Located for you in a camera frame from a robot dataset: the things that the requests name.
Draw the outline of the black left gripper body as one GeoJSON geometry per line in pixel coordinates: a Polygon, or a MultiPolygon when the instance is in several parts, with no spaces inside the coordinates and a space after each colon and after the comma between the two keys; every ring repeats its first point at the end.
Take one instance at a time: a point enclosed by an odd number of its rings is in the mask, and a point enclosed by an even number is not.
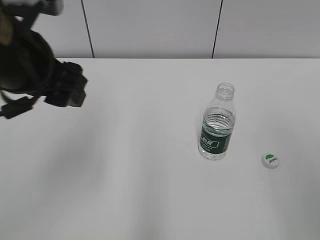
{"type": "Polygon", "coordinates": [[[33,64],[30,75],[31,108],[40,97],[45,97],[45,103],[60,108],[83,105],[88,80],[79,64],[69,61],[33,64]]]}

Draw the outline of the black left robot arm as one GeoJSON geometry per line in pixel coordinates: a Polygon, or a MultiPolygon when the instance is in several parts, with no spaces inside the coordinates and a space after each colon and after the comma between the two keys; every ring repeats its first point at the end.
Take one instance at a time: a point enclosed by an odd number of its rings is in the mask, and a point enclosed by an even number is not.
{"type": "Polygon", "coordinates": [[[32,106],[44,97],[57,107],[81,107],[87,79],[73,62],[60,62],[33,25],[39,15],[58,16],[61,0],[0,2],[0,94],[11,105],[32,106]]]}

